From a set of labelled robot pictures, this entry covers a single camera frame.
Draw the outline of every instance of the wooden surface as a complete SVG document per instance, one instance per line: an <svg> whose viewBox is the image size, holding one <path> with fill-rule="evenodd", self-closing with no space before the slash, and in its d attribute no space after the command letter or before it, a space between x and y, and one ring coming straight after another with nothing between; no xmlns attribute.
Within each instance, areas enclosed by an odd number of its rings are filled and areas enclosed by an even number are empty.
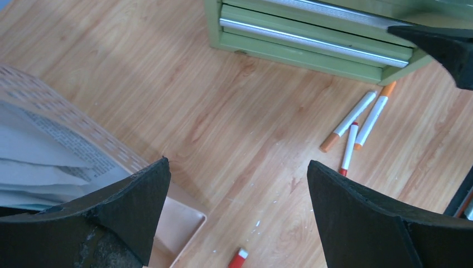
<svg viewBox="0 0 473 268"><path fill-rule="evenodd" d="M211 209L179 267L225 267L239 247L245 267L324 267L307 165L339 167L346 135L327 154L320 143L380 88L211 49L202 5L12 1L0 59L146 160L169 157L172 179ZM400 80L349 178L443 212L473 164L472 94L436 63Z"/></svg>

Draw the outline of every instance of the green wooden frame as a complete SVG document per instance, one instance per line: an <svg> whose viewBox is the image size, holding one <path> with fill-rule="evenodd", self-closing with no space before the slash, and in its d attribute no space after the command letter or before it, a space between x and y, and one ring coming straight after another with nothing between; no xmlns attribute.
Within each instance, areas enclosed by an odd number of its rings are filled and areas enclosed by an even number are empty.
<svg viewBox="0 0 473 268"><path fill-rule="evenodd" d="M223 2L230 3L232 6L244 7L249 9L249 11L241 11L238 8L225 6L222 12ZM371 31L372 29L369 29L369 26L364 28L365 26L355 25L355 28L353 28L353 23L343 23L340 19L319 16L313 13L307 13L306 11L282 7L277 4L268 4L267 2L257 0L204 0L204 3L210 45L217 49L242 52L250 56L279 61L285 64L378 85L387 85L392 81L398 80L408 73L428 64L432 60L430 56L420 49L414 48L412 51L413 45L411 43L402 41L384 32ZM261 11L262 8L264 8L266 14L252 12ZM278 17L273 19L271 15L267 15L268 13ZM374 46L379 45L375 47L374 50L385 52L387 55L399 56L402 59L409 59L409 64L404 68L381 66L373 63L369 64L363 60L351 59L349 56L340 56L327 52L322 54L320 51L309 49L302 45L276 41L268 37L242 33L238 30L227 29L224 32L223 28L219 25L219 18L221 16L243 19L249 23L258 22L263 25L271 25L278 27L279 30L292 29L293 32L295 31L296 33L308 37L311 37L312 34L317 35L323 33L328 39L339 43L343 43L342 38L344 35L347 35L347 33L317 27L314 24L320 26L330 25L336 27L337 30L341 28L349 30L353 28L353 32L357 35L368 32L370 35L367 36L370 38L377 37L379 38L378 40L384 41L379 42L377 40L354 36L353 42L356 43L358 47L373 49ZM297 21L284 19L294 17L297 17Z"/></svg>

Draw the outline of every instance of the red marker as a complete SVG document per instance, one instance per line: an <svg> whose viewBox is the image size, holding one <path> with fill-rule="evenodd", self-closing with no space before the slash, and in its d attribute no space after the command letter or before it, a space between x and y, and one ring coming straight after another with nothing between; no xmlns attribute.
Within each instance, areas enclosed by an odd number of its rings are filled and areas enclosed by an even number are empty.
<svg viewBox="0 0 473 268"><path fill-rule="evenodd" d="M228 265L228 268L241 268L241 266L243 265L247 257L248 257L248 252L240 248L238 253L235 254L235 256L233 256L233 259Z"/></svg>
<svg viewBox="0 0 473 268"><path fill-rule="evenodd" d="M348 133L348 142L346 143L345 156L341 163L339 173L346 177L348 166L350 165L351 154L353 154L353 147L355 146L356 134L358 133L358 123L353 122L350 126L350 133Z"/></svg>

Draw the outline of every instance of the white marker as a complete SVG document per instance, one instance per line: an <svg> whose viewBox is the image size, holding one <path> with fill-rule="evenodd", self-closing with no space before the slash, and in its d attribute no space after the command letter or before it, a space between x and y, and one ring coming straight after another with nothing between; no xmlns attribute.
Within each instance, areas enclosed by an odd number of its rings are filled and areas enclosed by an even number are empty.
<svg viewBox="0 0 473 268"><path fill-rule="evenodd" d="M346 143L345 156L341 163L339 173L346 176L348 172L348 166L350 165L351 155L353 154L353 146L355 145L356 134L358 133L358 123L353 122L350 127L350 133L348 133L348 142Z"/></svg>
<svg viewBox="0 0 473 268"><path fill-rule="evenodd" d="M341 136L345 133L346 130L350 127L356 118L363 113L363 111L368 107L368 105L376 98L375 91L368 91L364 97L356 104L350 113L341 121L339 126L325 139L325 141L320 146L322 152L328 152L330 148L339 140Z"/></svg>
<svg viewBox="0 0 473 268"><path fill-rule="evenodd" d="M363 147L363 145L365 144L368 135L371 133L371 130L373 129L374 124L376 123L376 120L378 120L378 117L383 111L384 106L388 102L388 98L391 95L391 92L393 91L395 86L396 82L394 81L384 87L381 93L379 94L378 100L374 104L373 109L371 110L370 114L366 118L365 123L360 129L360 133L356 137L355 150L360 150L361 147Z"/></svg>

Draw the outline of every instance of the green wooden box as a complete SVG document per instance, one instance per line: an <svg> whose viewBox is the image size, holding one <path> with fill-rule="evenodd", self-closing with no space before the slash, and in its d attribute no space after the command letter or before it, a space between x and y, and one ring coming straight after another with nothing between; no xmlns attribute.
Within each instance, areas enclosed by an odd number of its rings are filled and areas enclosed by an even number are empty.
<svg viewBox="0 0 473 268"><path fill-rule="evenodd" d="M473 17L447 0L204 1L212 47L378 85L432 60L388 26L467 28Z"/></svg>

